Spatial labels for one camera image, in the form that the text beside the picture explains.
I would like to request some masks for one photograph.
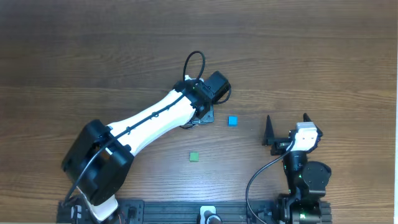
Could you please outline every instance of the wooden table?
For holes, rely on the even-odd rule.
[[[174,129],[134,160],[118,197],[243,200],[269,162],[267,114],[286,136],[307,112],[325,133],[310,160],[333,169],[334,223],[392,223],[397,3],[393,0],[0,2],[0,221],[54,222],[71,182],[60,168],[81,128],[163,98],[192,50],[231,99],[216,121]],[[194,57],[188,73],[196,75]],[[238,116],[236,128],[227,127]],[[200,161],[188,161],[189,152]],[[281,164],[253,199],[287,191]]]

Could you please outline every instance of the green cube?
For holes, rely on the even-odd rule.
[[[199,152],[191,152],[189,154],[189,161],[190,162],[199,162]]]

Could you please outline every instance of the white arm segment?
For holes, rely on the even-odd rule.
[[[114,122],[108,125],[113,136],[125,131],[127,127],[132,126],[142,119],[150,116],[153,112],[161,110],[162,108],[173,103],[182,93],[175,90],[160,100],[157,104],[142,111],[141,113],[132,116],[131,118]],[[173,128],[186,124],[191,120],[195,113],[195,109],[191,106],[191,101],[187,97],[183,97],[178,103],[159,114],[158,117],[152,118],[145,123],[142,123],[136,129],[133,129],[130,134],[121,136],[118,141],[123,145],[131,147],[131,154],[136,156],[149,143],[159,138],[161,135],[170,131]]]

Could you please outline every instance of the wooden surface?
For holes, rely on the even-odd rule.
[[[0,1],[0,221],[54,222],[71,185],[60,163],[81,128],[158,102],[202,50],[203,77],[221,71],[231,99],[215,123],[146,147],[118,197],[243,200],[272,159],[266,115],[286,136],[307,112],[325,133],[310,160],[333,170],[334,223],[392,223],[396,11],[393,0]],[[188,73],[199,69],[193,58]],[[250,195],[286,191],[277,164]]]

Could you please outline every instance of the wood grain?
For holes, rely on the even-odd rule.
[[[54,222],[71,184],[60,163],[81,128],[153,105],[200,49],[204,77],[226,75],[231,99],[213,124],[147,146],[118,197],[243,200],[272,159],[261,146],[266,115],[285,136],[307,112],[325,133],[310,159],[333,170],[334,222],[392,223],[396,9],[393,0],[0,1],[0,221]],[[188,73],[199,68],[193,58]],[[250,195],[286,191],[279,164]]]

